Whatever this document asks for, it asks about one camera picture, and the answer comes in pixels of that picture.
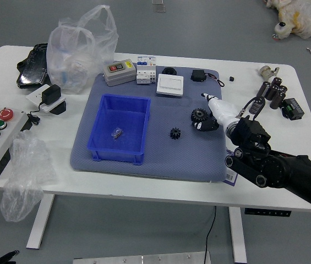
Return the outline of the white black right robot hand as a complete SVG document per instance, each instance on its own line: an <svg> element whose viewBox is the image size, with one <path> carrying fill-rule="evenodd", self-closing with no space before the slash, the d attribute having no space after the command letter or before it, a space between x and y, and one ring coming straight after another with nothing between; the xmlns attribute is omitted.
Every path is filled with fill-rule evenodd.
<svg viewBox="0 0 311 264"><path fill-rule="evenodd" d="M207 100L211 114L202 108L196 108L191 114L192 126L199 131L214 131L221 125L229 136L239 122L238 110L233 104L214 95L207 93L201 95Z"/></svg>

